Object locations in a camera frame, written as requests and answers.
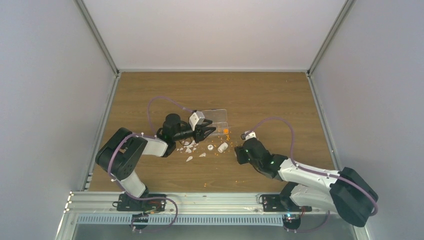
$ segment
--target wooden tabletop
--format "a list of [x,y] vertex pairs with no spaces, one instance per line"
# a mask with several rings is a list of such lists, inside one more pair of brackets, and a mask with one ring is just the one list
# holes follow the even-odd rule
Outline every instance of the wooden tabletop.
[[[294,158],[311,166],[334,169],[308,80],[300,72],[124,72],[118,83],[103,144],[121,127],[152,135],[147,104],[167,96],[197,110],[226,109],[229,135],[209,137],[192,153],[175,151],[169,157],[142,156],[135,169],[151,192],[280,192],[285,183],[266,178],[249,164],[239,165],[234,150],[243,144],[240,135],[264,118],[278,116],[294,127]],[[164,99],[150,108],[155,129],[165,116],[177,113],[188,122],[190,113]],[[272,120],[256,130],[272,154],[288,156],[290,130]],[[218,146],[226,141],[224,153]],[[93,172],[90,191],[119,191],[100,167]]]

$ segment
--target wooden table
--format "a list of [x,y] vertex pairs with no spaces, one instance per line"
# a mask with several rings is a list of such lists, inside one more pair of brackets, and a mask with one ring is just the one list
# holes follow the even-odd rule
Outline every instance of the wooden table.
[[[151,135],[147,104],[167,96],[197,110],[226,109],[230,145],[224,153],[207,150],[223,140],[210,137],[192,153],[175,151],[167,158],[143,156],[136,172],[151,192],[280,192],[285,183],[268,179],[249,164],[239,165],[231,146],[241,145],[240,135],[264,118],[287,119],[296,133],[297,161],[334,169],[308,80],[300,72],[124,72],[118,83],[103,144],[120,127]],[[154,101],[150,113],[155,128],[165,116],[177,113],[188,121],[190,113],[163,99]],[[289,155],[290,130],[272,120],[256,130],[258,139],[275,154]],[[93,172],[90,191],[119,191],[100,167]]]

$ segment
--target gray floor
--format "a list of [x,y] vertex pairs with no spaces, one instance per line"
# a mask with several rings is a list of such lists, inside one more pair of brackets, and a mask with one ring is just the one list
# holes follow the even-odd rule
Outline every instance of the gray floor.
[[[312,229],[324,216],[305,216],[300,229]],[[325,227],[312,233],[286,232],[275,226],[175,225],[156,233],[133,233],[128,225],[81,224],[74,240],[355,240],[350,224],[332,216]]]

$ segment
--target white fragment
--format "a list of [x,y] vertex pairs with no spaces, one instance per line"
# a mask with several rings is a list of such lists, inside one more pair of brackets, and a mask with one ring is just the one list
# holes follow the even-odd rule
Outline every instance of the white fragment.
[[228,148],[228,144],[224,142],[218,147],[218,152],[222,154],[227,148]]

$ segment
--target black mounting plate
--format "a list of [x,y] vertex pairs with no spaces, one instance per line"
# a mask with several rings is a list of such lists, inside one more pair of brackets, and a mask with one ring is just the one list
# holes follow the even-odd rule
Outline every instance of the black mounting plate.
[[[148,198],[163,197],[165,194],[149,194]],[[118,201],[114,201],[112,206],[116,208],[118,212],[147,212],[153,210],[155,213],[165,211],[166,201],[161,199],[153,200],[135,200],[129,197],[127,194],[122,193],[119,195]]]
[[259,203],[262,204],[263,211],[269,212],[269,213],[275,213],[275,212],[290,212],[290,213],[301,213],[303,211],[305,212],[312,212],[312,207],[310,206],[304,206],[303,209],[301,206],[292,208],[288,210],[284,207],[284,205],[281,204],[281,199],[279,194],[262,194],[259,197]]

